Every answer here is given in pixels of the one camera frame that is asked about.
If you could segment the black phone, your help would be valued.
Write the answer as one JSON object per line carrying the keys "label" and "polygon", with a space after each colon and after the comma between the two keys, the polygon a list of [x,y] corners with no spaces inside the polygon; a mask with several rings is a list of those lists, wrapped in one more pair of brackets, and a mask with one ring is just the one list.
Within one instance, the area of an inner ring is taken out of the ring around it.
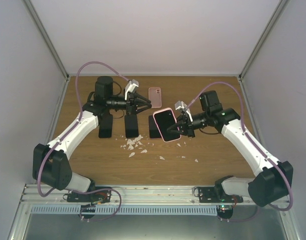
{"label": "black phone", "polygon": [[101,119],[99,123],[98,137],[100,139],[111,138],[112,126],[113,126],[113,116],[111,114],[108,114],[103,119]]}

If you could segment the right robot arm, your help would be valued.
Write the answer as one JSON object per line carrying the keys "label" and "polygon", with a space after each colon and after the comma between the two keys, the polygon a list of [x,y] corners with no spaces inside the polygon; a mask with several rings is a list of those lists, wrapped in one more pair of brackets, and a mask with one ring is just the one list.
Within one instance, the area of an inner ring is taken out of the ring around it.
{"label": "right robot arm", "polygon": [[180,111],[176,123],[167,128],[169,133],[194,137],[194,131],[205,127],[214,127],[218,133],[229,140],[243,156],[254,178],[238,178],[232,175],[215,182],[214,197],[224,203],[232,195],[251,198],[260,207],[272,204],[284,197],[289,198],[289,205],[275,209],[288,211],[294,203],[291,189],[293,167],[288,162],[281,162],[270,154],[246,129],[243,119],[232,109],[223,109],[217,93],[207,91],[199,95],[202,113],[192,115],[183,101],[175,103],[175,110]]}

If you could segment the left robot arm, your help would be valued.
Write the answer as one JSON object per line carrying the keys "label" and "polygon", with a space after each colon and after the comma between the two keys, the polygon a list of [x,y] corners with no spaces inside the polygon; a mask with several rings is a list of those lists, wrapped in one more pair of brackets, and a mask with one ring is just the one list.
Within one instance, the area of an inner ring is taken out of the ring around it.
{"label": "left robot arm", "polygon": [[34,148],[32,176],[38,184],[78,192],[85,202],[94,200],[96,190],[92,180],[72,171],[71,155],[94,129],[99,129],[101,139],[112,136],[113,115],[110,110],[124,111],[126,138],[139,137],[137,114],[152,107],[149,99],[137,93],[138,81],[130,80],[120,95],[113,94],[113,84],[112,77],[100,76],[76,119],[48,144],[38,144]]}

